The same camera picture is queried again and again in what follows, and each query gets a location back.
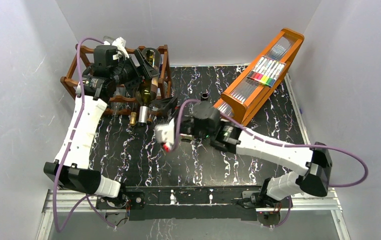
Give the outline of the dark green wine bottle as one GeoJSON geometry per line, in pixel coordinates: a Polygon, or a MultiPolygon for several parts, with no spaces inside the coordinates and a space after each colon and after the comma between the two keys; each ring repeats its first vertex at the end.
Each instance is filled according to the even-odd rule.
{"type": "Polygon", "coordinates": [[[207,92],[202,92],[200,94],[200,101],[204,102],[204,101],[208,101],[208,100],[209,100],[209,94],[207,92]]]}

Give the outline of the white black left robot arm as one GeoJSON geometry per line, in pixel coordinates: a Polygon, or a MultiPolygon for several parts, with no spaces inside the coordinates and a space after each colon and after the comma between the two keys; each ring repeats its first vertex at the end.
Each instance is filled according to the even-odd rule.
{"type": "Polygon", "coordinates": [[[133,54],[139,63],[135,65],[114,45],[94,48],[94,62],[83,71],[76,88],[74,113],[63,144],[54,161],[46,162],[43,168],[56,187],[107,197],[115,208],[127,204],[128,195],[120,182],[89,168],[90,153],[99,121],[117,86],[133,90],[159,76],[159,70],[149,60],[150,52],[156,51],[135,49],[133,54]]]}

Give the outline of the dark labelled wine bottle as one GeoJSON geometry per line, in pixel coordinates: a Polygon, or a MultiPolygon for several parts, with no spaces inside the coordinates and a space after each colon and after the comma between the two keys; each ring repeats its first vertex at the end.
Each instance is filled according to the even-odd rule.
{"type": "Polygon", "coordinates": [[[136,92],[136,99],[139,103],[139,114],[137,123],[139,126],[144,126],[148,122],[150,115],[150,104],[156,99],[158,93],[158,82],[160,74],[161,54],[152,47],[147,47],[141,51],[147,62],[157,71],[158,75],[145,79],[140,84],[136,92]]]}

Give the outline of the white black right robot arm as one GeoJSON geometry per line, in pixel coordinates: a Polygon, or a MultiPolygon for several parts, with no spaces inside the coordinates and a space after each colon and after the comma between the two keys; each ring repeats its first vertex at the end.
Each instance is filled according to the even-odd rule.
{"type": "Polygon", "coordinates": [[[182,135],[209,139],[221,151],[246,155],[283,166],[290,170],[280,177],[267,178],[260,193],[243,197],[243,202],[273,207],[284,198],[300,193],[316,197],[328,194],[332,160],[324,144],[319,147],[289,144],[222,119],[221,112],[206,100],[193,100],[190,116],[183,107],[176,109],[171,120],[154,127],[155,139],[165,151],[173,151],[182,135]]]}

